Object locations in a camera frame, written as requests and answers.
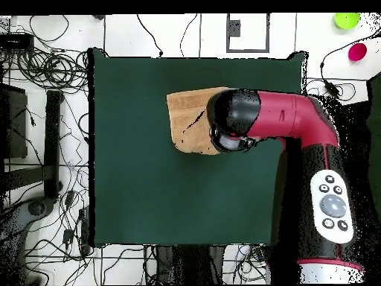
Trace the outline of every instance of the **green cup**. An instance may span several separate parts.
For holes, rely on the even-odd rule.
[[[360,17],[360,13],[336,13],[335,23],[338,28],[349,30],[359,23]]]

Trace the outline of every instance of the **black cable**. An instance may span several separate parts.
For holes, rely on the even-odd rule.
[[[87,85],[87,56],[80,52],[76,60],[66,54],[46,53],[35,48],[20,54],[16,60],[20,72],[30,82],[43,89],[84,90]]]
[[[136,14],[136,17],[138,18],[138,21],[140,23],[140,25],[142,26],[142,28],[153,38],[153,42],[155,43],[155,46],[156,48],[159,50],[159,57],[161,57],[163,55],[163,51],[158,47],[158,45],[156,44],[156,39],[155,37],[153,37],[153,35],[147,30],[147,28],[143,25],[143,23],[141,22],[140,20],[140,17],[138,14]]]
[[[44,258],[41,262],[38,263],[38,265],[36,265],[33,270],[36,272],[36,268],[39,267],[41,264],[43,264],[48,258],[50,258],[55,252],[57,251],[57,249],[55,249],[50,255],[48,255],[46,258]]]
[[[98,283],[97,283],[97,277],[95,276],[95,259],[94,258],[92,259],[92,272],[93,272],[93,275],[94,275],[95,285],[99,286]]]
[[[147,249],[148,249],[148,246],[143,246],[143,258],[144,258],[144,262],[143,262],[143,274],[144,274],[144,278],[145,278],[145,284],[146,285],[152,285],[154,282],[156,282],[158,279],[158,277],[161,275],[161,274],[164,274],[166,273],[166,271],[162,271],[160,274],[158,275],[154,275],[154,276],[151,276],[149,273],[148,273],[148,270],[147,270],[147,263],[148,261],[150,260],[151,256],[153,256],[153,251],[151,251],[150,255],[147,256]]]
[[[36,33],[34,32],[33,28],[32,28],[32,19],[36,17],[36,16],[31,16],[31,18],[29,19],[29,27],[31,28],[31,31],[33,33],[33,35],[41,42],[54,42],[58,39],[60,39],[63,35],[65,35],[66,31],[68,30],[68,26],[70,25],[70,23],[68,22],[68,19],[66,18],[66,16],[63,15],[63,18],[66,20],[66,28],[65,30],[63,31],[63,33],[61,35],[59,35],[58,37],[56,37],[55,39],[42,39],[41,37],[37,36]]]
[[[100,248],[100,286],[103,285],[103,248]]]
[[[26,190],[21,194],[21,197],[19,197],[19,199],[18,199],[15,203],[13,203],[12,206],[10,206],[8,209],[6,209],[6,212],[0,214],[0,222],[4,221],[4,220],[3,220],[3,217],[7,217],[7,215],[9,215],[10,213],[12,213],[12,211],[13,211],[16,207],[19,206],[18,204],[19,204],[20,200],[24,197],[24,195],[25,195],[26,192],[28,192],[28,191],[31,190],[32,188],[35,188],[35,187],[37,187],[37,186],[39,186],[39,185],[41,185],[41,184],[43,184],[43,183],[44,183],[44,182],[41,181],[41,183],[38,183],[38,184],[36,184],[36,185],[34,185],[34,186],[31,186],[30,188],[26,189]]]
[[[339,90],[335,87],[335,85],[333,85],[332,83],[328,82],[325,78],[324,78],[324,75],[323,75],[323,67],[324,67],[324,61],[325,59],[330,56],[331,54],[337,52],[337,51],[340,51],[344,48],[347,48],[348,46],[352,45],[352,44],[355,44],[357,42],[361,42],[361,41],[364,41],[364,40],[367,40],[367,39],[372,39],[372,38],[375,38],[375,37],[378,37],[379,36],[379,32],[381,31],[381,27],[378,28],[377,31],[375,31],[372,35],[370,36],[367,36],[367,37],[363,37],[361,39],[357,39],[353,42],[350,42],[349,44],[345,45],[345,46],[342,46],[340,48],[337,48],[331,52],[329,52],[328,54],[326,54],[322,60],[322,62],[320,63],[320,75],[321,75],[321,79],[324,81],[324,85],[325,85],[325,88],[330,92],[330,94],[337,98],[337,96],[339,95]]]
[[[28,256],[30,255],[34,250],[35,248],[37,248],[37,246],[42,243],[42,242],[46,242],[48,244],[50,244],[52,247],[56,248],[57,251],[61,252],[63,255],[66,255],[67,257],[69,257],[71,260],[74,260],[74,261],[79,261],[80,259],[82,259],[82,257],[75,257],[75,256],[72,256],[72,255],[69,255],[67,252],[63,251],[62,249],[60,249],[59,247],[57,247],[55,244],[53,244],[51,241],[49,241],[48,239],[41,239],[40,241],[38,241],[34,247],[32,249],[30,249],[26,254],[25,256]]]
[[[321,82],[321,83],[324,84],[324,87],[327,88],[327,87],[325,86],[325,85],[326,85],[326,82],[325,82],[324,80],[322,80],[322,79],[314,79],[314,80],[311,80],[311,81],[306,85],[306,89],[307,89],[308,85],[310,85],[312,82]],[[339,93],[338,93],[337,96],[332,95],[334,98],[336,98],[336,99],[338,99],[338,100],[340,100],[340,101],[344,101],[344,102],[345,102],[345,101],[350,101],[350,100],[352,100],[352,99],[354,98],[354,96],[356,95],[356,87],[355,87],[352,83],[338,83],[338,84],[329,83],[329,84],[335,86],[336,88],[340,88],[340,89],[341,89],[341,93],[340,93],[340,91],[339,91]],[[350,98],[348,98],[348,99],[342,99],[342,98],[340,98],[340,97],[343,96],[343,94],[344,94],[344,89],[343,89],[344,86],[351,86],[352,89],[353,89],[353,94],[352,94],[352,96],[351,96]],[[317,93],[313,93],[314,95],[323,95],[323,96],[324,96],[324,95],[330,93],[330,90],[329,90],[329,89],[328,89],[325,93],[320,94],[320,91],[319,91],[318,88],[310,88],[310,89],[307,90],[307,94],[309,94],[310,91],[311,91],[311,90],[314,90],[314,89],[317,90]]]
[[[108,267],[107,269],[104,270],[104,272],[103,272],[103,282],[101,282],[102,286],[104,286],[105,283],[106,283],[106,272],[107,272],[108,270],[111,270],[111,269],[112,269],[112,268],[119,262],[119,260],[121,260],[122,255],[123,255],[126,251],[142,251],[142,250],[143,250],[143,249],[124,249],[124,250],[121,252],[121,254],[118,256],[117,261],[116,261],[111,267]]]
[[[33,146],[32,142],[31,142],[29,139],[27,139],[25,136],[23,136],[22,134],[20,134],[17,130],[15,130],[15,129],[13,129],[13,128],[12,128],[11,130],[12,130],[13,132],[15,132],[17,135],[19,135],[21,138],[23,138],[25,141],[27,141],[27,142],[32,146],[32,148],[33,148],[33,150],[34,150],[34,153],[36,154],[37,160],[39,161],[40,166],[43,167],[42,162],[41,162],[41,159],[39,158],[39,153],[37,152],[36,148]]]
[[[35,272],[35,273],[42,274],[42,275],[46,276],[47,280],[46,280],[46,283],[45,283],[44,286],[48,286],[49,279],[50,279],[48,274],[46,274],[46,273],[44,273],[44,272],[41,272],[41,271],[37,271],[37,270],[30,269],[30,268],[27,267],[26,265],[25,265],[25,269],[27,269],[27,270],[29,270],[29,271],[31,271],[31,272]]]
[[[89,133],[85,132],[85,131],[81,128],[81,126],[80,126],[80,121],[81,121],[82,118],[84,118],[84,117],[87,116],[87,115],[88,115],[88,113],[83,114],[83,115],[80,117],[80,119],[78,120],[78,128],[80,129],[80,131],[81,131],[82,133],[84,133],[84,134],[86,134],[86,135],[88,135]]]
[[[185,34],[187,33],[187,30],[188,30],[188,28],[189,28],[189,25],[192,24],[192,22],[196,19],[196,17],[197,17],[198,15],[199,15],[199,14],[196,13],[196,15],[194,16],[194,18],[192,18],[192,20],[188,23],[188,25],[187,25],[187,27],[186,27],[186,29],[185,29],[185,31],[184,31],[184,34],[182,34],[182,40],[184,39]],[[183,52],[182,52],[182,40],[180,41],[180,51],[181,51],[181,53],[182,53],[182,56],[184,56],[184,54],[183,54]]]
[[[68,277],[68,279],[66,280],[66,282],[65,282],[65,284],[64,284],[64,286],[67,286],[67,285],[69,285],[70,283],[73,283],[73,285],[72,286],[74,286],[74,284],[75,284],[75,282],[77,281],[77,279],[85,272],[85,270],[87,269],[87,267],[89,266],[89,264],[90,264],[90,261],[91,261],[91,259],[89,259],[89,261],[88,262],[86,262],[86,260],[85,259],[83,259],[84,260],[84,264],[83,265],[80,265],[80,263],[79,263],[79,267]],[[84,269],[83,269],[83,271],[80,273],[80,274],[78,274],[79,273],[79,271],[80,271],[80,269],[82,269],[83,267],[85,267]],[[71,280],[70,282],[68,281],[69,279],[71,279],[71,277],[74,275],[74,274],[77,274],[76,275],[76,277],[73,279],[73,280]]]

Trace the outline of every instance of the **cable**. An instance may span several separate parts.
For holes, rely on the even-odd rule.
[[[89,264],[90,264],[90,261],[91,261],[91,259],[89,259],[89,262],[86,262],[86,260],[84,260],[84,264],[83,265],[80,265],[69,277],[68,277],[68,279],[66,280],[66,282],[65,282],[65,284],[63,285],[63,286],[67,286],[67,285],[69,285],[70,283],[72,283],[73,282],[73,285],[72,286],[74,286],[74,284],[75,284],[75,282],[77,281],[77,279],[85,272],[85,270],[87,269],[87,267],[89,266]],[[80,271],[80,269],[82,269],[83,267],[85,267],[84,269],[83,269],[83,271],[80,273],[80,274],[78,274],[79,273],[79,271]],[[68,281],[69,279],[71,279],[71,277],[74,275],[74,274],[77,274],[77,276],[75,277],[75,279],[73,279],[72,281]]]
[[[26,254],[25,256],[28,256],[30,255],[36,248],[39,244],[41,244],[42,242],[46,242],[48,244],[50,244],[51,246],[53,246],[54,248],[57,249],[57,251],[61,252],[63,255],[66,255],[67,257],[69,257],[71,260],[74,260],[74,261],[79,261],[80,259],[82,259],[82,257],[75,257],[75,256],[72,256],[72,255],[69,255],[67,252],[63,251],[62,249],[60,249],[59,247],[57,247],[55,244],[53,244],[51,241],[49,241],[48,239],[41,239],[40,241],[38,241],[34,247],[32,249],[30,249]]]
[[[150,260],[151,256],[153,256],[153,246],[151,246],[151,253],[149,256],[147,256],[147,248],[148,246],[143,246],[143,258],[144,258],[144,262],[143,262],[143,274],[144,274],[144,278],[145,278],[145,284],[146,285],[153,285],[153,283],[157,283],[158,281],[158,278],[160,275],[164,274],[164,273],[167,273],[166,271],[162,271],[161,273],[157,273],[153,276],[151,276],[148,271],[147,271],[147,263],[148,261]]]
[[[188,28],[189,28],[189,25],[192,24],[192,22],[196,19],[196,17],[197,17],[198,15],[199,15],[199,14],[196,13],[196,15],[194,16],[194,18],[192,18],[192,20],[188,23],[188,25],[187,25],[187,27],[186,27],[186,29],[185,29],[185,31],[184,31],[184,34],[182,34],[182,40],[184,39],[185,34],[187,33],[187,30],[188,30]],[[181,40],[181,42],[180,42],[180,51],[181,51],[181,53],[182,53],[182,56],[184,56],[184,54],[183,54],[183,52],[182,52],[182,40]]]
[[[60,39],[63,35],[65,35],[66,31],[68,30],[69,22],[68,22],[66,16],[63,15],[63,18],[66,20],[66,28],[65,28],[65,30],[63,31],[63,33],[62,33],[61,35],[59,35],[58,37],[56,37],[55,39],[42,39],[41,37],[38,37],[38,36],[36,35],[36,33],[34,32],[34,30],[33,30],[33,28],[32,28],[32,19],[33,19],[34,17],[36,17],[36,16],[31,16],[31,18],[29,19],[29,27],[31,28],[31,31],[32,31],[33,35],[34,35],[39,41],[41,41],[41,42],[54,42],[54,41]]]
[[[112,268],[119,262],[119,260],[121,260],[122,255],[123,255],[126,251],[142,251],[142,250],[143,250],[143,249],[125,249],[125,250],[123,250],[123,251],[121,252],[121,254],[118,256],[117,261],[116,261],[111,267],[108,267],[107,269],[104,270],[104,272],[103,272],[103,282],[101,282],[102,286],[104,286],[105,283],[106,283],[106,272],[107,272],[108,270],[111,270],[111,269],[112,269]]]
[[[370,36],[367,36],[367,37],[363,37],[361,39],[357,39],[353,42],[350,42],[349,44],[345,45],[345,46],[342,46],[340,48],[337,48],[333,51],[331,51],[330,53],[326,54],[322,60],[322,62],[320,63],[320,75],[321,75],[321,79],[324,81],[324,85],[325,85],[325,88],[327,89],[327,91],[334,97],[334,98],[337,98],[339,96],[339,90],[335,87],[335,85],[333,85],[332,83],[328,82],[325,78],[324,78],[324,75],[323,75],[323,67],[324,67],[324,61],[325,59],[330,56],[331,54],[337,52],[337,51],[340,51],[344,48],[347,48],[348,46],[352,45],[352,44],[355,44],[357,42],[361,42],[361,41],[364,41],[364,40],[367,40],[367,39],[373,39],[373,38],[376,38],[379,36],[379,32],[381,31],[381,27],[378,28],[378,30],[376,30],[372,35]]]
[[[92,272],[93,272],[93,275],[94,275],[95,285],[99,286],[98,283],[97,283],[97,277],[95,276],[95,259],[94,258],[92,259]]]
[[[80,119],[78,120],[78,128],[80,129],[80,131],[81,131],[82,133],[84,133],[84,134],[86,134],[86,135],[88,135],[89,133],[85,132],[85,131],[81,128],[81,126],[80,126],[80,121],[81,121],[82,118],[84,118],[84,117],[87,116],[87,115],[88,115],[88,113],[83,114],[83,115],[80,117]]]
[[[324,80],[322,80],[322,79],[314,79],[314,80],[311,80],[311,81],[306,85],[306,89],[307,89],[308,85],[310,85],[312,82],[322,82],[322,83],[324,84],[325,89],[327,89],[327,87],[326,87],[326,83],[325,83]],[[350,101],[350,100],[352,100],[352,99],[354,98],[354,96],[356,95],[356,87],[355,87],[352,83],[339,83],[339,84],[329,83],[329,84],[335,86],[336,88],[340,88],[340,89],[341,89],[341,92],[339,91],[338,95],[337,95],[336,97],[334,97],[334,98],[337,98],[337,99],[340,100],[340,101],[344,101],[344,102],[345,102],[345,101]],[[345,87],[345,86],[350,86],[350,87],[353,89],[353,94],[352,94],[352,96],[351,96],[350,98],[348,98],[348,99],[342,99],[342,98],[339,98],[339,97],[343,96],[343,94],[344,94],[344,89],[343,89],[343,87]],[[319,91],[318,88],[310,88],[310,89],[308,89],[308,90],[307,90],[307,94],[309,94],[309,92],[310,92],[311,90],[314,90],[314,89],[317,90],[317,94],[316,94],[316,95],[321,95],[321,94],[320,94],[320,91]],[[331,94],[331,91],[328,89],[328,90],[327,90],[325,93],[323,93],[322,95],[324,96],[324,95],[326,95],[327,93],[330,93],[330,94]]]
[[[42,260],[41,262],[39,262],[38,265],[36,265],[33,269],[36,269],[36,268],[39,267],[41,264],[43,264],[43,263],[46,261],[46,259],[48,259],[49,257],[51,257],[51,256],[57,251],[57,249],[55,249],[55,250],[54,250],[50,255],[48,255],[44,260]]]
[[[155,37],[153,37],[153,35],[147,30],[147,28],[143,25],[143,23],[141,22],[140,20],[140,17],[138,14],[136,14],[136,17],[138,18],[138,21],[140,23],[140,25],[142,26],[142,28],[153,38],[153,42],[155,43],[155,46],[156,48],[159,50],[159,57],[161,57],[163,55],[163,51],[158,47],[158,45],[156,44],[156,39]]]

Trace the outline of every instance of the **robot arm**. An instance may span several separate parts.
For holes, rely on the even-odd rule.
[[[287,282],[285,274],[300,283],[361,282],[364,271],[354,248],[356,215],[339,137],[319,101],[303,95],[230,89],[210,99],[207,114],[211,142],[221,152],[249,149],[267,138],[282,139],[284,144],[287,138],[301,141],[300,162],[279,165],[286,168],[286,184],[275,189],[283,200],[281,209],[274,210],[280,213],[280,222],[274,227],[278,237],[269,260],[272,283]],[[285,147],[281,160],[287,156]],[[284,267],[288,261],[295,273],[279,270],[276,261]]]

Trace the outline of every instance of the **green cloth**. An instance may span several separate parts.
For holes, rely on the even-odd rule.
[[[381,74],[370,80],[368,88],[371,89],[371,114],[367,120],[371,131],[368,178],[374,205],[381,219]]]
[[[100,244],[268,243],[282,145],[182,153],[166,96],[218,86],[297,93],[289,60],[104,57],[95,50],[95,239]]]

